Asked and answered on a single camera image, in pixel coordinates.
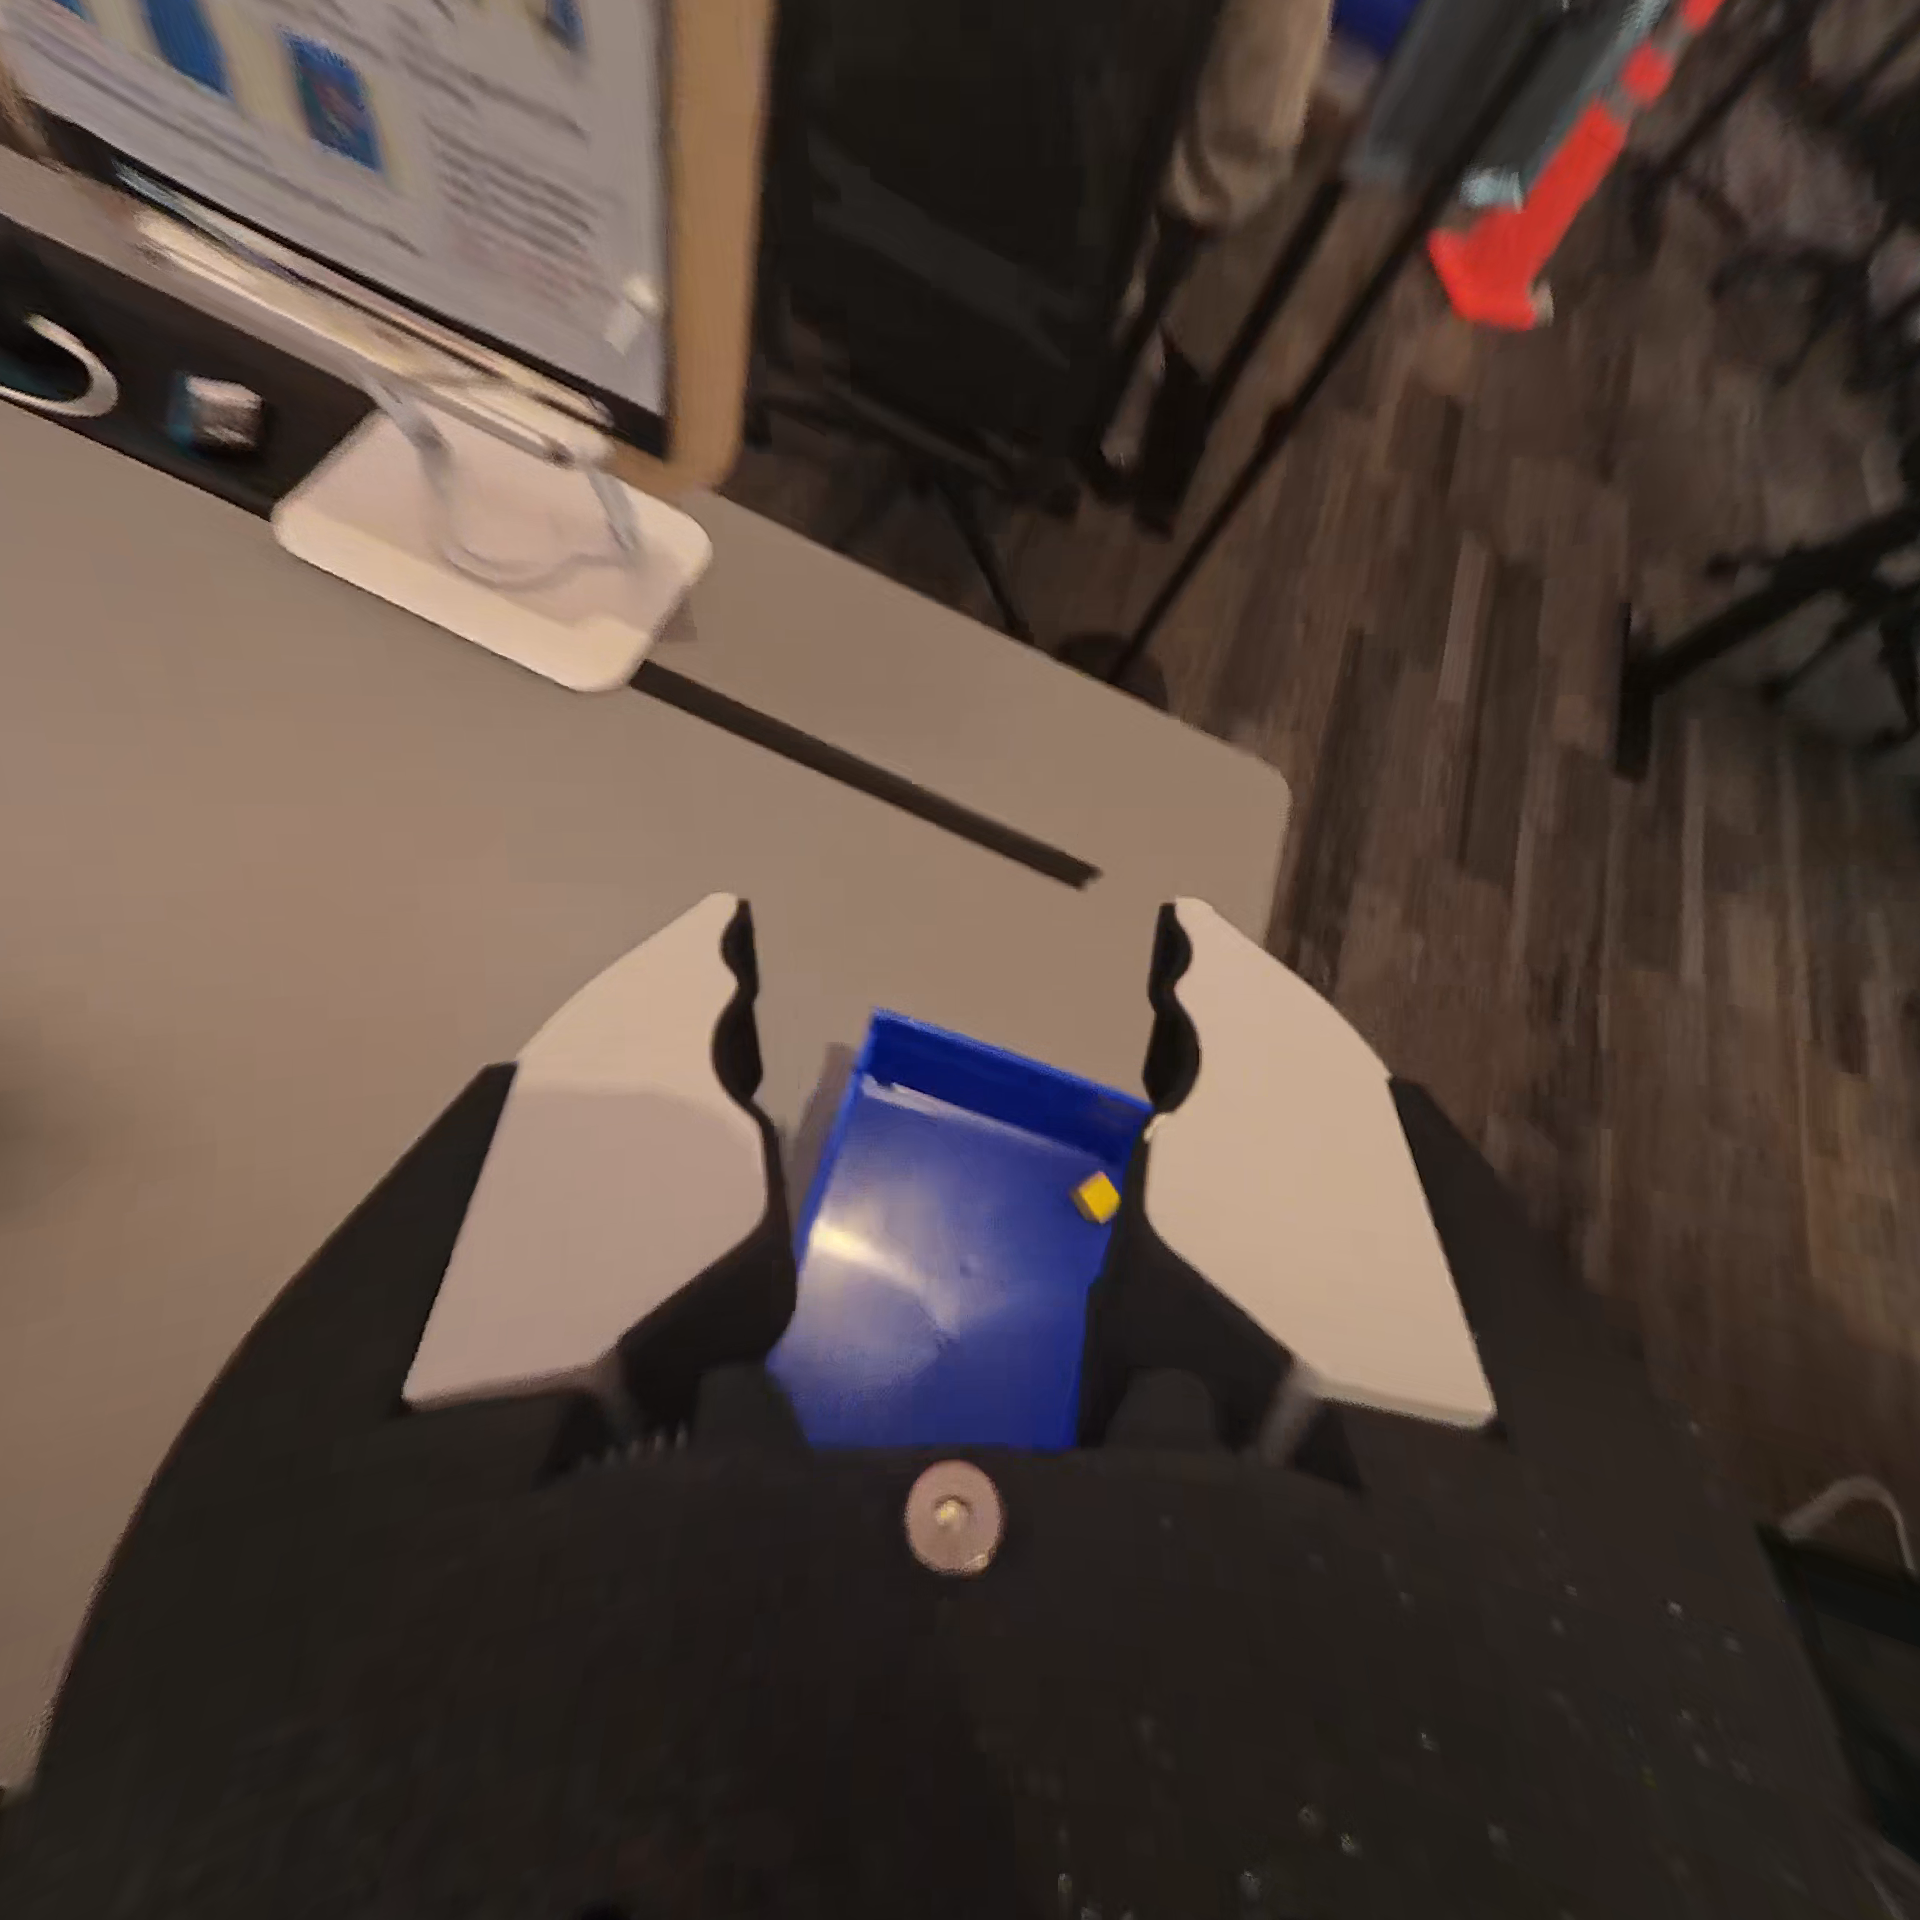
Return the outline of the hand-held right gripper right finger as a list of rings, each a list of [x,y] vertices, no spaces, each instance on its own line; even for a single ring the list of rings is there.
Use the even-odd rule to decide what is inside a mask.
[[[1163,905],[1151,1117],[1116,1213],[1116,1405],[1194,1380],[1229,1449],[1287,1461],[1327,1409],[1499,1418],[1390,1068],[1204,900]]]

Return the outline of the black desk leg frame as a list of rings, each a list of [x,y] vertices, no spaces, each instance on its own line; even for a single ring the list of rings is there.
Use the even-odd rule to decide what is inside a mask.
[[[1899,506],[1822,541],[1773,552],[1717,554],[1706,567],[1708,577],[1733,582],[1754,572],[1757,585],[1675,641],[1653,638],[1633,605],[1623,605],[1610,747],[1614,776],[1628,782],[1647,776],[1657,713],[1667,697],[1820,600],[1845,602],[1845,616],[1822,642],[1829,655],[1864,626],[1892,625],[1912,638],[1917,578],[1896,580],[1890,569],[1917,560],[1917,539],[1919,502],[1908,494]]]

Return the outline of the black office chair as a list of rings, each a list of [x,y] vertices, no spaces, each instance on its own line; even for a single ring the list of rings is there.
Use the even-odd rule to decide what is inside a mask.
[[[838,554],[938,506],[1017,642],[990,508],[1070,516],[1223,4],[781,4],[745,442],[885,459]]]

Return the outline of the blue plastic bin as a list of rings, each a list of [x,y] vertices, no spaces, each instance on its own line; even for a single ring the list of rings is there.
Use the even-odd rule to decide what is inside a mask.
[[[1089,1297],[1151,1109],[1137,1092],[877,1012],[795,1224],[767,1360],[818,1452],[1078,1446]]]

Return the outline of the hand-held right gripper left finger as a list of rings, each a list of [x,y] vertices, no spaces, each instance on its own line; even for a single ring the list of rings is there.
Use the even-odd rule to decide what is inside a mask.
[[[412,1410],[588,1393],[688,1413],[798,1305],[758,1102],[756,924],[708,895],[523,1047],[403,1385]]]

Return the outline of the orange traffic cone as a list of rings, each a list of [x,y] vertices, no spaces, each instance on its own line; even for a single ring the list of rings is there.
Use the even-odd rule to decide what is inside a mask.
[[[1688,48],[1723,3],[1663,4],[1612,72],[1590,90],[1512,207],[1493,207],[1426,245],[1431,269],[1464,324],[1529,332],[1555,318],[1548,269],[1577,220],[1608,182],[1636,120],[1667,94]]]

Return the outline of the small black battery pack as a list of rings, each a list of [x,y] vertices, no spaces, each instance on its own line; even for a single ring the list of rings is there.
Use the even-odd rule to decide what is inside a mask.
[[[162,428],[189,454],[253,461],[269,440],[271,406],[245,383],[183,370],[168,385]]]

